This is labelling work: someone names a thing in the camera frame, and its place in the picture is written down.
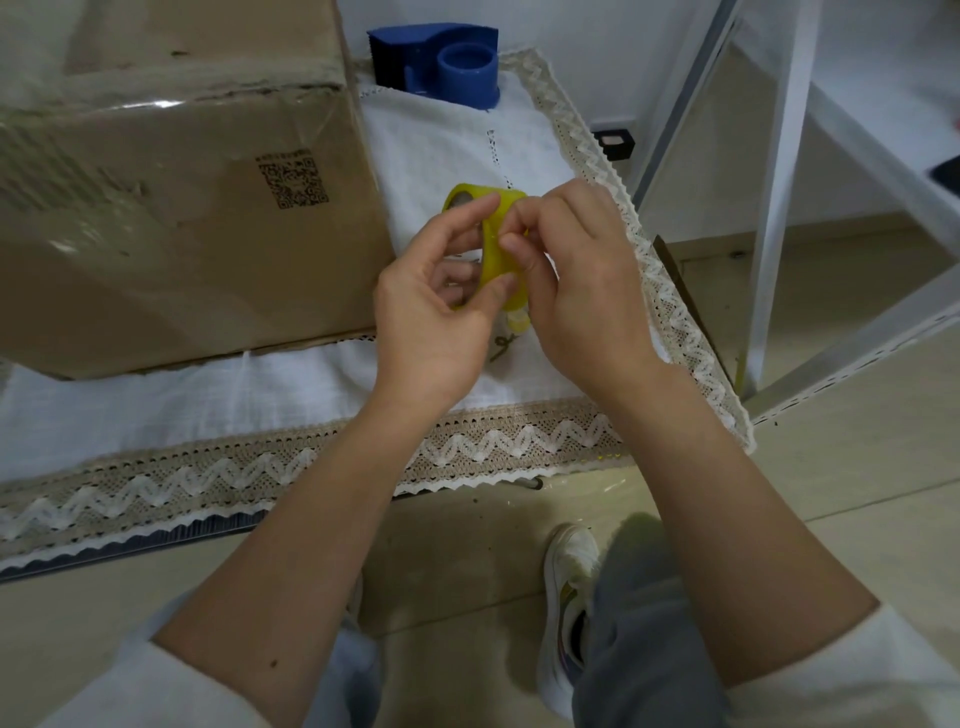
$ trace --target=yellow tape dispenser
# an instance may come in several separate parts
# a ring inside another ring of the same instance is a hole
[[[497,243],[496,234],[500,230],[500,224],[503,222],[503,216],[507,214],[507,210],[521,197],[526,197],[526,193],[520,192],[518,189],[484,187],[480,184],[458,184],[446,196],[444,210],[457,205],[465,205],[470,200],[483,197],[491,192],[499,193],[500,206],[481,225],[483,260],[480,263],[480,284],[478,287],[483,287],[504,273],[516,273],[519,286],[514,295],[503,304],[503,310],[507,314],[507,327],[513,333],[520,334],[530,327],[530,316],[527,314],[527,286],[523,281],[523,276],[520,274],[520,268],[516,261],[510,254],[501,250]]]

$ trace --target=hand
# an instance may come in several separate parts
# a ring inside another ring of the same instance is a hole
[[[490,194],[433,217],[380,274],[373,294],[372,400],[412,408],[429,425],[480,377],[493,321],[516,289],[516,276],[500,276],[476,291],[479,264],[444,257],[479,248],[478,226],[499,204],[499,195]],[[459,310],[450,308],[463,302]]]
[[[607,406],[662,364],[634,249],[605,188],[573,180],[542,198],[518,200],[499,241],[523,269],[544,353],[594,401]]]

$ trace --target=gray pants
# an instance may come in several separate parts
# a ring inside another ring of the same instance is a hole
[[[149,640],[187,597],[131,633],[117,660]],[[613,538],[594,587],[585,657],[573,694],[577,728],[724,725],[723,688],[656,519],[632,516]],[[344,618],[303,725],[370,728],[381,685],[376,642]]]

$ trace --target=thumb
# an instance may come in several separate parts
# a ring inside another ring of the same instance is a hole
[[[543,250],[530,238],[515,232],[505,233],[500,247],[514,257],[523,271],[531,316],[551,310],[557,298],[557,274]]]
[[[480,311],[492,322],[507,299],[514,295],[517,283],[516,274],[505,273],[497,276],[473,294],[464,310]]]

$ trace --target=blue plastic object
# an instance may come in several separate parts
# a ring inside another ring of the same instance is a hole
[[[495,28],[464,23],[394,25],[368,31],[376,82],[474,109],[500,100]]]

